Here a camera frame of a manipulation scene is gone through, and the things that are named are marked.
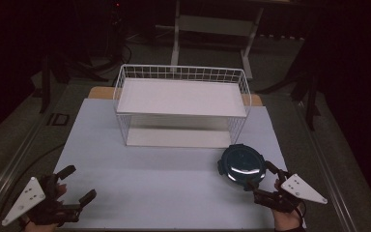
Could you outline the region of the pale blue table mat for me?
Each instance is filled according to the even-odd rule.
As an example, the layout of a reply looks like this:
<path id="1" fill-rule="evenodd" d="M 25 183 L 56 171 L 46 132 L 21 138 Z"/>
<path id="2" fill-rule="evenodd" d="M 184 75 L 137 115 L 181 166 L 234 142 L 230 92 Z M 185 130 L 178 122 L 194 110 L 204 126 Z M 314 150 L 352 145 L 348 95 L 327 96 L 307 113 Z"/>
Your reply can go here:
<path id="1" fill-rule="evenodd" d="M 271 211 L 219 175 L 219 149 L 129 147 L 111 100 L 83 102 L 56 165 L 72 164 L 65 201 L 96 198 L 70 230 L 261 230 Z"/>

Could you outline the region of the dark blue round lidded container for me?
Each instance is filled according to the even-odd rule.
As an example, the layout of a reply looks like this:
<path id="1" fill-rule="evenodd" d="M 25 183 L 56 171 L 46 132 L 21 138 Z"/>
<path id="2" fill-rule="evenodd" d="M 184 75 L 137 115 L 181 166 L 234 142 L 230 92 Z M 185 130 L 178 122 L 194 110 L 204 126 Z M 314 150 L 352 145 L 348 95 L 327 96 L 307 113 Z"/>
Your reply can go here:
<path id="1" fill-rule="evenodd" d="M 260 184 L 266 176 L 267 167 L 263 156 L 255 149 L 235 144 L 225 149 L 217 162 L 217 170 L 220 175 L 245 189 L 247 182 Z"/>

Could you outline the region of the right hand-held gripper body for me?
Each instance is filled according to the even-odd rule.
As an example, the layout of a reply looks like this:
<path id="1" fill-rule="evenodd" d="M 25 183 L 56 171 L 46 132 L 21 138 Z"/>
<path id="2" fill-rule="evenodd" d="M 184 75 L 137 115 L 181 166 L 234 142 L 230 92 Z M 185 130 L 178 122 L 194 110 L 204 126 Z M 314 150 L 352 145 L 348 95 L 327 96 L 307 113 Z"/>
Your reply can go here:
<path id="1" fill-rule="evenodd" d="M 304 200 L 327 204 L 328 200 L 307 184 L 298 174 L 278 173 L 276 191 L 269 192 L 255 188 L 254 202 L 281 213 L 292 213 Z"/>

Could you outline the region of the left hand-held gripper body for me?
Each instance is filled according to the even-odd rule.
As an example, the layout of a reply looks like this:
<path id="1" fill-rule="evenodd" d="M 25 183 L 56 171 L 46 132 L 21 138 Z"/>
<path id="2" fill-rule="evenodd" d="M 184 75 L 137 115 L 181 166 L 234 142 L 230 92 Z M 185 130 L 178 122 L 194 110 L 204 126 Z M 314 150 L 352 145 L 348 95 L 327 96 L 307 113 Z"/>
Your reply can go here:
<path id="1" fill-rule="evenodd" d="M 57 174 L 41 179 L 32 177 L 1 224 L 7 226 L 22 216 L 29 217 L 37 225 L 78 222 L 82 207 L 77 204 L 64 205 L 58 200 L 59 179 L 60 176 Z"/>

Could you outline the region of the white metal table frame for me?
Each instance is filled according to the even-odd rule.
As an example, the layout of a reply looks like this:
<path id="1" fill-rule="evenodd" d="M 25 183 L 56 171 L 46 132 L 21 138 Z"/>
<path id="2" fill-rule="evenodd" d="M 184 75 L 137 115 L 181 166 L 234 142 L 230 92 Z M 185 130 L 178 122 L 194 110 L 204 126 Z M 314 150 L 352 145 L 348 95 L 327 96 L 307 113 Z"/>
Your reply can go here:
<path id="1" fill-rule="evenodd" d="M 181 31 L 245 36 L 247 37 L 247 45 L 241 50 L 241 60 L 246 78 L 252 79 L 253 75 L 249 62 L 249 53 L 256 37 L 263 12 L 263 7 L 256 10 L 253 21 L 188 15 L 181 14 L 181 0 L 176 0 L 171 65 L 177 66 L 179 63 Z"/>

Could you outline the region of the black metal stand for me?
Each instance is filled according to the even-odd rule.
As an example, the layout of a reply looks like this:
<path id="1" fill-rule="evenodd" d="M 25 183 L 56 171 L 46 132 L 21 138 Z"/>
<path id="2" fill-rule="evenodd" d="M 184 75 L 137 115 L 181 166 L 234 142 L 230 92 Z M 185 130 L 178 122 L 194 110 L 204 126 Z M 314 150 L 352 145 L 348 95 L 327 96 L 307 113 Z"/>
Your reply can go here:
<path id="1" fill-rule="evenodd" d="M 311 41 L 305 41 L 284 79 L 265 89 L 256 90 L 258 94 L 269 94 L 291 83 L 296 83 L 290 96 L 296 102 L 300 102 L 304 97 L 307 97 L 305 122 L 312 131 L 314 130 L 313 117 L 316 113 L 315 102 L 319 80 L 316 67 L 318 58 L 312 54 L 313 51 Z"/>
<path id="2" fill-rule="evenodd" d="M 42 59 L 41 113 L 44 113 L 50 104 L 50 75 L 53 73 L 57 76 L 59 82 L 67 83 L 70 78 L 66 67 L 71 67 L 73 70 L 82 73 L 85 77 L 92 80 L 107 82 L 107 79 L 94 74 L 88 68 L 85 68 L 78 62 L 73 61 L 72 58 L 62 52 L 53 52 L 48 54 Z"/>

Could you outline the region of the black square floor plate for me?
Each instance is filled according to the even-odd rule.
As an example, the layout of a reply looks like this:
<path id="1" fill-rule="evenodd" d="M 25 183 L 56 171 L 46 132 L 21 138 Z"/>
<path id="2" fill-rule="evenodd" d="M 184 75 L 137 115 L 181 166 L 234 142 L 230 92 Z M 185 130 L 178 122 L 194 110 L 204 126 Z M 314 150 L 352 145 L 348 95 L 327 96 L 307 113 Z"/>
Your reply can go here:
<path id="1" fill-rule="evenodd" d="M 66 126 L 70 120 L 70 115 L 69 114 L 63 114 L 63 113 L 52 113 L 49 116 L 48 121 L 46 124 L 48 126 Z"/>

